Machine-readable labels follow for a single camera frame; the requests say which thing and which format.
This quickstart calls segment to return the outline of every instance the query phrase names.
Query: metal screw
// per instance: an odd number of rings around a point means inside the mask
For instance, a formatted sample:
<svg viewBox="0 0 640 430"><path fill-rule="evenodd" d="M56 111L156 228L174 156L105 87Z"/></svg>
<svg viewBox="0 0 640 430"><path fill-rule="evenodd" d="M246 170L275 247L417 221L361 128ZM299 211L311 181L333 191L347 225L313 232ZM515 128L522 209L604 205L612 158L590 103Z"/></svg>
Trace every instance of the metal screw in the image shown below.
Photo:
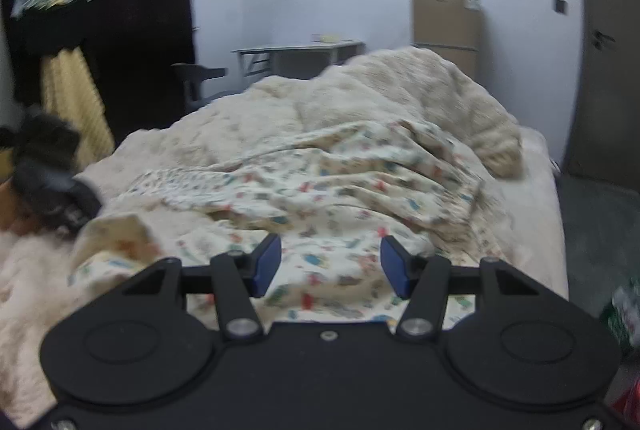
<svg viewBox="0 0 640 430"><path fill-rule="evenodd" d="M251 318L236 318L226 325L226 330L236 338L247 338L257 333L259 327Z"/></svg>
<svg viewBox="0 0 640 430"><path fill-rule="evenodd" d="M424 318L409 318L402 322L400 327L410 336L425 336L433 331L433 324Z"/></svg>
<svg viewBox="0 0 640 430"><path fill-rule="evenodd" d="M587 421L582 425L582 430L602 430L603 428L604 425L602 424L602 421L596 418L587 419Z"/></svg>
<svg viewBox="0 0 640 430"><path fill-rule="evenodd" d="M338 339L338 333L335 331L322 331L320 333L320 337L325 342L333 342L334 340Z"/></svg>
<svg viewBox="0 0 640 430"><path fill-rule="evenodd" d="M53 430L76 430L76 425L70 419L62 419L51 423L51 428Z"/></svg>

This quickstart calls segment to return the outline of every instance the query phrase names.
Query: yellow towel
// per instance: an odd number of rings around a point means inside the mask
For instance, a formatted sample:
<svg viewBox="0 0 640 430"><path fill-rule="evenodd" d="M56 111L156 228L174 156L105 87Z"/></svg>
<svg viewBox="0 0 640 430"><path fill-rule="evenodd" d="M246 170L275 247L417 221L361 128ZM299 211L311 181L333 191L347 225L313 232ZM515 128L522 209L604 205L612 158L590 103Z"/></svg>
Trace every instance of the yellow towel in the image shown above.
<svg viewBox="0 0 640 430"><path fill-rule="evenodd" d="M82 136L76 154L78 170L110 155L113 135L81 49L43 57L41 73L44 110L71 123Z"/></svg>

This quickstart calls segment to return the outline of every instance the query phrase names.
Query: door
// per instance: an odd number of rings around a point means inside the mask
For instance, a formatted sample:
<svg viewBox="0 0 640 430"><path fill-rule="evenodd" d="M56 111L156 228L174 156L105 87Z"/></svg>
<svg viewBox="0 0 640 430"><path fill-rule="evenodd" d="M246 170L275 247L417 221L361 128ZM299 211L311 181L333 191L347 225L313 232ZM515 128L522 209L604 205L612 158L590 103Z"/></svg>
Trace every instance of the door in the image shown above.
<svg viewBox="0 0 640 430"><path fill-rule="evenodd" d="M585 0L585 17L566 169L640 191L640 0Z"/></svg>

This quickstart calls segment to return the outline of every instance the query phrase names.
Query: black curtain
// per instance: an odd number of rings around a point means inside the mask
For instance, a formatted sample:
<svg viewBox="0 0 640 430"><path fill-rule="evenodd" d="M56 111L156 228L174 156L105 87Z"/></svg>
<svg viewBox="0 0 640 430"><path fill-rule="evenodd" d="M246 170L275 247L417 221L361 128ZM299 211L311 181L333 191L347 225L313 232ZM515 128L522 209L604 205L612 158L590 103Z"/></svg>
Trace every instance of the black curtain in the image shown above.
<svg viewBox="0 0 640 430"><path fill-rule="evenodd" d="M40 100L39 57L28 54L20 28L2 12L16 79L15 99ZM185 112L182 85L170 65L193 62L190 0L94 0L82 48L116 142L137 129L167 127Z"/></svg>

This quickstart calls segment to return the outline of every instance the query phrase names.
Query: floor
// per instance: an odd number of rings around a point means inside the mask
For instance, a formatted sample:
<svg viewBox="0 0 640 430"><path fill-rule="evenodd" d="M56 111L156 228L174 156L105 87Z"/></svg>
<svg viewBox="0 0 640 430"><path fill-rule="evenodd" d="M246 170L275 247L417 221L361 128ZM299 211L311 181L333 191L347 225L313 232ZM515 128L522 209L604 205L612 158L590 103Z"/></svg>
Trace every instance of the floor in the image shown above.
<svg viewBox="0 0 640 430"><path fill-rule="evenodd" d="M640 277L640 195L613 185L562 176L569 298L598 315L615 288Z"/></svg>

